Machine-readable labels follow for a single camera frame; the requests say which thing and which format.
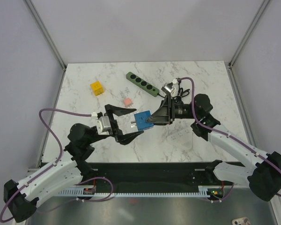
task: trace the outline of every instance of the white marble surface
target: white marble surface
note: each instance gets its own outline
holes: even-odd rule
[[[69,64],[63,81],[57,108],[76,113],[105,112],[104,105],[124,107],[123,99],[130,98],[138,112],[150,110],[153,113],[160,105],[161,97],[153,97],[130,81],[126,74],[133,72],[159,89],[176,77],[190,76],[195,81],[195,93],[206,93],[214,106],[211,114],[230,131],[247,140],[239,115],[228,74],[222,61],[197,62],[132,62],[132,63],[85,63]],[[99,81],[105,93],[95,97],[90,84]],[[190,81],[183,81],[183,88],[190,88]],[[183,98],[185,103],[191,97]],[[136,131],[131,128],[133,114],[118,117],[118,124],[124,133]],[[94,126],[91,118],[55,113],[52,129],[64,146],[67,135],[75,123]],[[155,126],[138,136],[129,145],[123,146],[114,138],[101,140],[93,146],[94,153],[89,162],[208,162],[215,159],[236,161],[230,154],[197,136],[192,136],[192,147],[180,149],[166,141],[166,137],[179,129],[189,127],[193,120],[175,120],[172,125]],[[49,136],[43,162],[53,160],[58,154],[58,145]]]

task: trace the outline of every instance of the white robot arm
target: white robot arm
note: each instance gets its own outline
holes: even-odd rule
[[[107,137],[114,137],[116,142],[126,145],[143,131],[123,134],[113,115],[122,116],[136,111],[112,105],[105,106],[106,113],[97,114],[95,127],[74,124],[70,129],[70,143],[64,148],[60,158],[40,168],[32,175],[15,182],[9,180],[4,185],[4,202],[13,218],[20,223],[29,218],[46,200],[67,187],[95,177],[94,170],[85,160],[95,150],[91,144]]]
[[[221,147],[243,164],[236,166],[216,160],[206,168],[211,173],[210,177],[215,175],[218,180],[249,187],[256,196],[270,201],[281,189],[281,155],[277,152],[269,154],[238,139],[210,114],[213,106],[209,97],[205,94],[194,96],[193,80],[189,77],[177,80],[181,82],[183,79],[192,82],[192,102],[175,102],[171,97],[174,91],[172,84],[165,84],[162,90],[166,96],[161,106],[146,121],[164,126],[172,124],[175,119],[195,119],[191,127],[197,136]],[[266,161],[275,165],[280,172]]]

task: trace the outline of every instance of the black joint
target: black joint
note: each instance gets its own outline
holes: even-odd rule
[[[281,170],[281,155],[277,152],[267,154],[267,160]],[[267,162],[256,164],[252,176],[248,177],[251,191],[260,199],[270,201],[281,189],[281,174]]]
[[[5,203],[7,203],[16,191],[18,191],[17,185],[18,184],[13,180],[9,180],[4,184],[3,200]],[[26,195],[18,193],[8,205],[8,209],[17,223],[28,219],[37,210],[36,205],[39,198],[35,198],[29,202],[25,197]]]
[[[204,119],[200,121],[202,124],[209,128],[214,128],[216,125],[220,125],[220,121],[215,119],[211,114],[208,114]],[[200,124],[197,122],[194,122],[191,125],[191,128],[193,132],[195,133],[196,136],[202,137],[205,141],[208,141],[208,133],[211,132],[210,129],[207,129],[205,127],[202,127]]]
[[[68,151],[73,157],[71,158],[73,161],[83,161],[86,160],[95,150],[92,146],[88,145],[87,147],[80,148],[73,143],[69,143],[65,150]]]
[[[94,170],[92,169],[90,164],[88,164],[85,161],[78,161],[77,168],[79,169],[79,171],[81,172],[81,176],[83,176],[83,177],[90,176],[94,173]]]
[[[103,113],[102,112],[99,112],[98,113],[98,119],[100,118],[100,117],[102,117],[103,116]]]
[[[71,142],[79,141],[84,137],[86,131],[89,129],[90,127],[88,126],[85,126],[81,123],[76,123],[71,127],[70,133],[67,137]]]
[[[210,103],[210,99],[206,94],[198,94],[194,98],[195,112],[198,119],[206,117],[210,111],[213,109],[213,106]]]
[[[223,161],[217,159],[217,160],[213,161],[212,163],[208,164],[208,166],[205,168],[206,177],[207,177],[209,183],[215,184],[215,183],[219,182],[219,180],[214,175],[214,169],[216,168],[217,165],[219,165],[222,162]]]
[[[127,145],[131,141],[133,141],[138,135],[141,135],[142,133],[144,133],[144,131],[137,131],[137,132],[133,132],[133,133],[125,134],[125,135],[118,135],[118,136],[115,136],[115,139],[116,139],[116,142],[118,142],[122,145]]]
[[[123,116],[136,111],[136,109],[121,108],[110,104],[105,106],[105,110],[108,116],[110,116],[111,113],[115,114],[116,116]]]

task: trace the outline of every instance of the gray wall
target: gray wall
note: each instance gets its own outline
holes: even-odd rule
[[[229,61],[262,0],[32,0],[66,63]]]
[[[258,147],[281,153],[281,0],[270,3],[233,71]]]
[[[0,211],[3,185],[34,166],[62,70],[22,0],[0,0]]]

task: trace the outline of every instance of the yellow cube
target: yellow cube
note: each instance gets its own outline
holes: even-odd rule
[[[93,89],[93,92],[96,96],[104,93],[103,87],[99,81],[92,83],[90,87]]]

